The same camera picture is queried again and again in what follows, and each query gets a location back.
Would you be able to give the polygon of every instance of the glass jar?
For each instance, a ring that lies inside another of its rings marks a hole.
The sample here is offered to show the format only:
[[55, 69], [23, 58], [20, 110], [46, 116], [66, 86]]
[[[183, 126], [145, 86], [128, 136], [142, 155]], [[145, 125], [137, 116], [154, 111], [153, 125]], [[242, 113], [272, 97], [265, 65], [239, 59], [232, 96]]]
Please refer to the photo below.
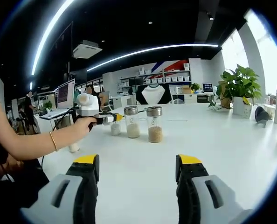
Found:
[[162, 141], [161, 116], [161, 106], [147, 108], [149, 142], [158, 143]]
[[128, 138], [135, 139], [140, 136], [138, 107], [128, 106], [124, 108], [126, 130]]
[[111, 135], [117, 136], [121, 134], [121, 124], [120, 121], [111, 122]]

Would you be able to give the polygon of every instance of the ceiling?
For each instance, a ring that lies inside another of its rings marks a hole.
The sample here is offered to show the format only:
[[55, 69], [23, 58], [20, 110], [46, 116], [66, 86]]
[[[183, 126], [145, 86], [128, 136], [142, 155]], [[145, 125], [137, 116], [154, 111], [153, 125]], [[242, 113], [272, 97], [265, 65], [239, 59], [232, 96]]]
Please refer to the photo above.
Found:
[[[52, 91], [63, 83], [63, 74], [95, 66], [137, 50], [183, 43], [221, 45], [245, 20], [245, 4], [228, 0], [75, 0], [59, 19], [43, 48], [35, 75], [34, 57], [47, 24], [64, 0], [29, 0], [17, 5], [0, 40], [0, 77], [7, 99], [33, 90]], [[215, 18], [208, 19], [210, 12]], [[103, 50], [89, 59], [71, 58], [81, 40], [96, 42]], [[192, 57], [211, 59], [220, 48], [183, 47], [131, 56], [87, 73], [87, 80], [103, 73], [158, 61]]]

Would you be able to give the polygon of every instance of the ceiling light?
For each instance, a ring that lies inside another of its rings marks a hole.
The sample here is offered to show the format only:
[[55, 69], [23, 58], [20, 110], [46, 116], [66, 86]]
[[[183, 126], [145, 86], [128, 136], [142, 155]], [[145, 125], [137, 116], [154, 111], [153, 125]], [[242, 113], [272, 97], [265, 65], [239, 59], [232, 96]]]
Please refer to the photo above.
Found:
[[210, 12], [207, 12], [207, 16], [208, 16], [208, 18], [209, 18], [211, 21], [214, 20], [213, 16], [210, 14]]
[[162, 47], [149, 48], [149, 49], [145, 49], [145, 50], [135, 51], [135, 52], [132, 52], [130, 54], [123, 55], [123, 56], [120, 56], [120, 57], [116, 57], [116, 58], [111, 59], [109, 61], [103, 62], [99, 65], [96, 65], [96, 66], [88, 69], [87, 71], [91, 71], [91, 70], [96, 69], [96, 68], [98, 68], [102, 65], [105, 65], [105, 64], [108, 64], [110, 62], [114, 62], [116, 60], [119, 60], [119, 59], [122, 59], [122, 58], [125, 58], [125, 57], [129, 57], [129, 56], [132, 56], [132, 55], [137, 55], [137, 54], [152, 51], [152, 50], [159, 50], [159, 49], [166, 49], [166, 48], [177, 48], [177, 47], [211, 47], [211, 48], [217, 48], [218, 45], [216, 45], [216, 44], [205, 44], [205, 43], [187, 43], [187, 44], [176, 44], [176, 45], [167, 45], [167, 46], [162, 46]]
[[64, 2], [64, 4], [59, 8], [59, 10], [56, 12], [56, 14], [54, 15], [54, 17], [52, 18], [52, 20], [50, 21], [49, 25], [47, 26], [43, 37], [40, 41], [36, 56], [35, 56], [35, 60], [34, 60], [34, 64], [33, 64], [33, 68], [32, 68], [32, 76], [35, 74], [35, 70], [40, 58], [40, 54], [42, 52], [43, 46], [51, 32], [51, 30], [53, 29], [53, 27], [55, 26], [55, 23], [58, 21], [58, 19], [60, 18], [60, 16], [65, 12], [65, 10], [69, 7], [69, 5], [73, 2], [74, 0], [66, 0]]

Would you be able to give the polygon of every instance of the silver jar lid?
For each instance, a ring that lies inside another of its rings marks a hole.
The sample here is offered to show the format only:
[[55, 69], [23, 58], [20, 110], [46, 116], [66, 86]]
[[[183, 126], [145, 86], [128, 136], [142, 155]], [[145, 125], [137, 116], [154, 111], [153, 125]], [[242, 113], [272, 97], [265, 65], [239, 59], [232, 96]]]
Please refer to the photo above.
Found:
[[135, 115], [138, 114], [138, 107], [137, 106], [128, 106], [124, 108], [125, 115]]
[[162, 115], [162, 107], [161, 106], [151, 106], [147, 108], [147, 116], [148, 117], [157, 117]]

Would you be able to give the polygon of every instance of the gold bracelet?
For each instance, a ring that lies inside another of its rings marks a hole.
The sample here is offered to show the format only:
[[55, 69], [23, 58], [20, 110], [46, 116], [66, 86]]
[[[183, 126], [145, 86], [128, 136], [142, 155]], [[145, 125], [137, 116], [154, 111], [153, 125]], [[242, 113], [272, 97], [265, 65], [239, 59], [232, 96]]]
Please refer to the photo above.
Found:
[[52, 141], [53, 141], [53, 143], [54, 143], [54, 146], [55, 146], [55, 151], [57, 152], [57, 151], [58, 151], [58, 149], [57, 149], [57, 147], [56, 147], [55, 140], [54, 140], [54, 138], [53, 138], [53, 136], [52, 136], [51, 132], [49, 132], [49, 134], [50, 134], [50, 137], [51, 137], [51, 139], [52, 139]]

